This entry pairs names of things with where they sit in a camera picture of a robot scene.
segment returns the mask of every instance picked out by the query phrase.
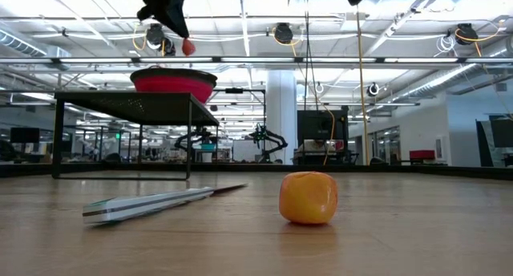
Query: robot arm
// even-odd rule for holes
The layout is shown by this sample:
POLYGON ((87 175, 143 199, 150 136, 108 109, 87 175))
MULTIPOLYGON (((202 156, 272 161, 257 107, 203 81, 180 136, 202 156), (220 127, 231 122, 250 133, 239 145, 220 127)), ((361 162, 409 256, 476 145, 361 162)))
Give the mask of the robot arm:
POLYGON ((273 142, 277 146, 275 148, 271 148, 268 151, 262 151, 262 157, 261 161, 263 160, 269 160, 269 155, 273 152, 279 151, 283 148, 287 148, 289 144, 285 141, 283 136, 279 136, 275 134, 274 132, 270 132, 265 127, 261 127, 260 125, 256 127, 256 131, 249 134, 253 138, 253 142, 256 143, 256 146, 260 148, 260 141, 261 140, 268 140, 270 142, 273 142))
MULTIPOLYGON (((196 129, 194 132, 191 132, 190 137, 200 136, 200 138, 197 140, 191 140, 191 144, 202 142, 205 140, 205 138, 209 138, 211 135, 212 134, 210 132, 207 132, 207 130, 205 128, 202 130, 196 129)), ((184 135, 184 136, 181 136, 178 139, 176 139, 175 148, 180 148, 180 149, 183 149, 184 151, 187 151, 187 146, 183 146, 182 141, 187 139, 188 136, 189 135, 184 135)))

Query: table leg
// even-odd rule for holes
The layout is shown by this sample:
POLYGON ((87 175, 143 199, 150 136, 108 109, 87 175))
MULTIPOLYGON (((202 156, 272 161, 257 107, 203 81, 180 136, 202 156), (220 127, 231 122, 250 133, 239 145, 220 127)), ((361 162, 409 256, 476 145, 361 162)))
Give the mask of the table leg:
POLYGON ((188 125, 187 125, 187 172, 186 172, 185 180, 187 180, 191 176, 191 150, 192 150, 191 125, 192 125, 192 101, 189 100, 188 125))
POLYGON ((63 149, 63 129, 64 129, 64 101, 57 99, 55 103, 55 127, 54 127, 54 147, 52 153, 52 171, 51 176, 58 179, 61 174, 61 151, 63 149))

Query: ceiling beam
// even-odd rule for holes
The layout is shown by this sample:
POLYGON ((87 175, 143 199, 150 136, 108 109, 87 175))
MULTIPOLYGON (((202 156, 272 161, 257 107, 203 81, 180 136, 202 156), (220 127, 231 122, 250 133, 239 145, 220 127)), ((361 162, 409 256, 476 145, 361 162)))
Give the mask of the ceiling beam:
MULTIPOLYGON (((352 64, 359 62, 358 57, 312 57, 311 61, 315 64, 325 64, 340 67, 343 64, 352 64)), ((305 57, 263 57, 263 56, 198 56, 198 57, 94 57, 94 58, 0 58, 0 64, 136 64, 136 63, 219 63, 219 64, 239 64, 245 63, 263 63, 263 64, 292 64, 304 63, 305 57)), ((436 66, 460 66, 464 63, 477 64, 510 64, 513 58, 508 57, 366 57, 363 58, 364 66, 367 64, 377 64, 391 66, 404 65, 431 65, 436 66)))

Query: pillar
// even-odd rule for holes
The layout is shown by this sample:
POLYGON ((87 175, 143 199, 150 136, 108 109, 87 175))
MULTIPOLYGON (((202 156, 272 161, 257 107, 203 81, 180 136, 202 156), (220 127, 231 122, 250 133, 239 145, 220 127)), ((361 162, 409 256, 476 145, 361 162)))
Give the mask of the pillar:
MULTIPOLYGON (((289 146, 270 155, 271 161, 283 160, 293 164, 294 149, 297 148, 297 92, 294 71, 268 71, 267 85, 267 129, 283 136, 289 146)), ((276 147, 267 142, 266 149, 276 147)))

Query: desk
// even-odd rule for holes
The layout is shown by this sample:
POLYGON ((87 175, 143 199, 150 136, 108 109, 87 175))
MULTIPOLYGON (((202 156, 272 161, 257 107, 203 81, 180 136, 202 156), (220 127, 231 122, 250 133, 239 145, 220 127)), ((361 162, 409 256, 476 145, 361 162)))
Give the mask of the desk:
MULTIPOLYGON (((99 180, 168 180, 186 181, 191 176, 191 137, 187 138, 187 165, 185 178, 166 177, 61 177, 63 146, 64 104, 70 103, 83 108, 102 112, 122 120, 139 124, 139 134, 143 134, 144 125, 187 125, 188 135, 191 126, 216 126, 218 136, 219 122, 190 93, 138 93, 133 91, 83 91, 56 92, 54 157, 52 160, 52 177, 54 179, 99 179, 99 180)), ((139 157, 141 164, 143 137, 139 137, 139 157)))

